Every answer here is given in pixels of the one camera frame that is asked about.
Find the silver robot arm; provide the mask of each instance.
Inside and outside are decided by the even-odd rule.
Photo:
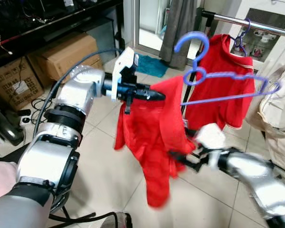
[[[117,59],[113,75],[90,66],[71,71],[55,108],[45,112],[47,122],[18,163],[17,184],[0,198],[0,228],[44,228],[49,214],[64,206],[77,170],[76,149],[94,98],[109,95],[112,100],[124,100],[127,113],[133,98],[165,99],[149,85],[136,83],[137,61],[127,48]]]
[[[238,179],[248,187],[268,226],[285,228],[285,184],[274,174],[273,163],[236,148],[223,149],[225,136],[215,123],[202,127],[195,134],[195,139],[201,143],[198,163],[190,162],[176,152],[171,154],[197,172],[207,164]]]

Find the red clothing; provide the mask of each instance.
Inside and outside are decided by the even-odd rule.
[[[174,149],[190,153],[194,145],[184,130],[181,116],[182,77],[174,77],[151,86],[166,95],[164,101],[134,99],[130,115],[124,114],[125,103],[119,113],[115,149],[125,144],[139,161],[147,183],[147,200],[152,207],[160,207],[169,197],[169,176],[177,177],[184,169],[168,151]]]
[[[236,72],[238,75],[253,73],[252,58],[239,57],[229,52],[230,36],[216,35],[210,39],[210,48],[199,66],[207,73]],[[195,86],[189,101],[203,100],[230,95],[242,95],[255,91],[254,79],[234,80],[232,78],[209,78]],[[216,123],[221,129],[225,124],[235,128],[242,126],[252,97],[187,106],[185,117],[189,128],[197,130],[209,123]]]

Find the black cord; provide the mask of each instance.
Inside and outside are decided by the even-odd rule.
[[[73,219],[73,218],[64,218],[64,217],[60,217],[60,216],[56,216],[56,215],[49,215],[49,218],[55,221],[59,221],[59,222],[66,222],[66,223],[85,223],[85,222],[94,222],[94,221],[98,221],[101,219],[104,219],[106,217],[109,217],[113,215],[114,219],[115,219],[115,228],[118,228],[118,217],[117,214],[115,212],[109,212],[107,214],[101,215],[101,216],[97,216],[94,218],[77,218],[77,219]]]
[[[36,113],[38,114],[41,110],[41,108],[38,108],[36,105],[41,103],[41,102],[45,102],[45,99],[43,98],[36,98],[34,100],[32,100],[30,102],[30,104],[32,105],[32,107],[35,109],[35,111],[32,113],[31,115],[31,118],[30,118],[30,121],[33,125],[36,125],[36,121],[37,121],[37,118],[35,118],[36,116]],[[52,99],[49,101],[48,105],[46,106],[45,110],[47,110],[51,105],[52,105]],[[40,123],[44,123],[47,119],[45,118],[44,120],[40,121]]]
[[[23,61],[23,56],[21,57],[21,60],[20,60],[20,63],[19,63],[19,81],[18,81],[18,87],[14,90],[13,94],[10,96],[10,99],[9,99],[9,104],[12,100],[12,98],[16,95],[16,92],[17,90],[20,88],[20,85],[21,85],[21,71],[22,71],[22,61]]]
[[[65,206],[62,207],[62,211],[63,211],[64,215],[66,216],[66,218],[68,218],[68,219],[71,218],[70,215],[68,214],[67,209],[66,209]]]
[[[27,14],[26,11],[25,11],[25,4],[28,4],[31,10],[35,10],[35,8],[32,7],[32,5],[30,4],[29,1],[26,1],[26,2],[23,1],[22,4],[21,4],[21,8],[22,8],[22,12],[23,12],[24,16],[26,16],[27,18],[41,19],[39,17]]]
[[[103,51],[97,51],[97,52],[94,52],[94,53],[91,53],[85,57],[83,57],[80,61],[78,61],[77,63],[75,63],[71,68],[68,69],[68,71],[55,83],[55,85],[52,87],[51,91],[49,92],[47,98],[45,99],[44,101],[44,104],[42,105],[41,109],[40,109],[40,113],[38,115],[38,118],[36,120],[36,125],[35,125],[35,129],[34,129],[34,134],[33,134],[33,137],[36,136],[36,133],[37,133],[37,130],[38,130],[38,127],[39,127],[39,124],[41,122],[41,117],[42,117],[42,114],[44,113],[45,109],[46,109],[46,106],[47,104],[49,103],[49,101],[51,100],[51,98],[53,97],[53,94],[56,92],[56,90],[58,89],[59,85],[61,84],[61,82],[68,76],[68,74],[76,67],[78,66],[79,64],[83,63],[84,61],[86,61],[88,58],[94,56],[94,55],[98,55],[98,54],[101,54],[101,53],[104,53],[104,52],[121,52],[121,50],[117,49],[117,48],[112,48],[112,49],[108,49],[108,50],[103,50]]]
[[[83,217],[79,217],[80,219],[89,219],[91,217],[95,217],[96,216],[96,213],[93,212],[91,214],[88,214],[88,215],[85,215]],[[65,223],[61,223],[59,225],[55,225],[55,226],[52,226],[52,227],[49,227],[49,228],[64,228],[64,227],[68,227],[70,225],[74,224],[74,222],[65,222]]]

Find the purple hanger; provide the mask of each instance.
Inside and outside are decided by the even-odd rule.
[[[245,19],[245,20],[247,20],[247,21],[249,22],[248,28],[247,28],[245,31],[242,31],[242,32],[241,32],[241,35],[239,35],[239,36],[236,37],[235,39],[234,39],[233,37],[231,37],[231,36],[230,36],[230,38],[234,40],[234,46],[235,46],[236,48],[239,47],[239,48],[241,48],[241,49],[243,50],[244,55],[245,55],[245,57],[246,57],[246,56],[247,56],[247,52],[246,52],[245,48],[243,47],[243,36],[244,36],[246,33],[248,33],[248,31],[250,30],[251,25],[250,25],[250,19],[249,19],[249,18],[247,18],[247,19]]]
[[[189,32],[187,34],[185,34],[184,36],[182,36],[180,38],[180,40],[177,42],[177,44],[174,47],[174,51],[175,52],[179,52],[181,46],[183,45],[183,43],[185,43],[186,41],[190,41],[192,39],[199,39],[203,42],[204,44],[204,49],[202,51],[202,53],[197,56],[193,62],[192,62],[192,69],[190,69],[183,77],[184,83],[189,85],[189,86],[196,86],[200,83],[202,83],[203,81],[206,80],[206,78],[216,78],[216,77],[231,77],[232,79],[235,80],[245,80],[248,78],[252,78],[255,80],[259,80],[259,81],[263,81],[263,84],[261,86],[260,91],[256,92],[256,93],[252,93],[252,94],[242,94],[242,95],[232,95],[232,96],[226,96],[226,97],[218,97],[218,98],[211,98],[211,99],[206,99],[206,100],[198,100],[198,101],[189,101],[189,102],[185,102],[182,103],[181,105],[195,105],[195,104],[202,104],[202,103],[209,103],[209,102],[216,102],[216,101],[226,101],[226,100],[232,100],[232,99],[239,99],[239,98],[244,98],[244,97],[253,97],[253,96],[260,96],[260,95],[269,95],[269,94],[273,94],[275,92],[277,92],[280,89],[280,84],[278,82],[275,82],[275,88],[272,91],[268,91],[268,92],[264,92],[267,84],[268,84],[268,79],[264,78],[264,77],[260,77],[260,76],[256,76],[253,74],[246,74],[246,75],[237,75],[235,72],[219,72],[219,73],[211,73],[211,74],[207,74],[206,70],[202,67],[198,66],[198,62],[200,60],[203,59],[203,57],[206,55],[206,53],[209,50],[209,40],[206,37],[206,35],[202,32]],[[187,80],[188,75],[190,75],[193,72],[201,72],[202,74],[202,78],[198,81],[195,82],[189,82]]]

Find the pink cushion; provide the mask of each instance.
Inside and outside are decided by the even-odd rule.
[[[16,164],[0,161],[0,197],[8,193],[16,183]]]

